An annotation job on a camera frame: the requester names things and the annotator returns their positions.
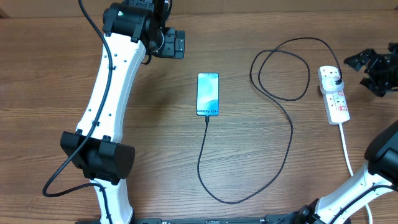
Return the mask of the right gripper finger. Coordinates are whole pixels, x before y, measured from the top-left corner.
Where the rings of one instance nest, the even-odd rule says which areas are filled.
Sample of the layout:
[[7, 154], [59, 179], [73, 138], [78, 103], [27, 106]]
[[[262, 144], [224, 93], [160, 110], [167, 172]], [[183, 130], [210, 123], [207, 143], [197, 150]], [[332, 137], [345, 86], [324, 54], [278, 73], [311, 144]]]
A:
[[360, 84], [365, 86], [368, 90], [370, 90], [375, 95], [384, 95], [384, 91], [380, 90], [371, 78], [363, 78], [360, 81]]
[[356, 55], [344, 59], [343, 63], [358, 72], [364, 65], [374, 58], [375, 55], [376, 51], [374, 49], [365, 49]]

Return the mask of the blue smartphone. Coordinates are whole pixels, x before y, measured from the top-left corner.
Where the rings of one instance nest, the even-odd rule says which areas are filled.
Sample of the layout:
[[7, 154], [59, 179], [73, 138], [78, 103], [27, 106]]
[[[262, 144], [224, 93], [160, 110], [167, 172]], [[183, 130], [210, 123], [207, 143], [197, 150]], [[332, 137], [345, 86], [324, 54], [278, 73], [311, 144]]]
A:
[[197, 76], [197, 115], [219, 115], [219, 74], [199, 73]]

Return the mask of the white power strip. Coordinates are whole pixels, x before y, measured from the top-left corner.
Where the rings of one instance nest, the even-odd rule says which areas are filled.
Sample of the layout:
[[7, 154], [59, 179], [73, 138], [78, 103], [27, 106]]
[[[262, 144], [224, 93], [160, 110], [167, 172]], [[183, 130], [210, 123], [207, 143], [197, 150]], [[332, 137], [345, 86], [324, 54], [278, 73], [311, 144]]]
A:
[[[318, 69], [318, 79], [334, 78], [340, 80], [340, 72], [333, 66], [322, 66]], [[329, 124], [339, 125], [350, 120], [348, 105], [343, 90], [332, 94], [322, 94], [325, 104], [326, 117]]]

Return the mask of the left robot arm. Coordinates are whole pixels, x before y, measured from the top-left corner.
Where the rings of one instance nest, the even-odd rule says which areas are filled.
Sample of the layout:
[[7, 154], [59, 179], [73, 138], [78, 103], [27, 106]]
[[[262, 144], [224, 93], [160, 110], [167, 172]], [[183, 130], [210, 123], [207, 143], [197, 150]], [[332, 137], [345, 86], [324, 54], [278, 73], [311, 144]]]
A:
[[98, 223], [134, 223], [127, 177], [135, 148], [122, 144], [123, 121], [136, 73], [152, 57], [184, 58], [185, 33], [165, 23], [171, 1], [114, 2], [103, 14], [103, 53], [86, 111], [60, 145], [94, 187]]

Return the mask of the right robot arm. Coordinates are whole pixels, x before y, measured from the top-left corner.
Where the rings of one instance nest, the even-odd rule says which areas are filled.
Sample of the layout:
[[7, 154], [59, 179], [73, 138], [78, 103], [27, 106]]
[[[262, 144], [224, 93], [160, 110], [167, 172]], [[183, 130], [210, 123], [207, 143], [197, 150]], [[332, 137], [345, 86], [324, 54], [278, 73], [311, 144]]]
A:
[[[369, 76], [360, 84], [376, 96], [397, 91], [397, 43], [388, 44], [388, 53], [365, 49], [344, 60]], [[278, 223], [350, 223], [352, 214], [370, 201], [397, 191], [397, 122], [376, 136], [364, 154], [365, 163], [357, 173], [330, 195], [314, 200], [299, 211], [285, 215]]]

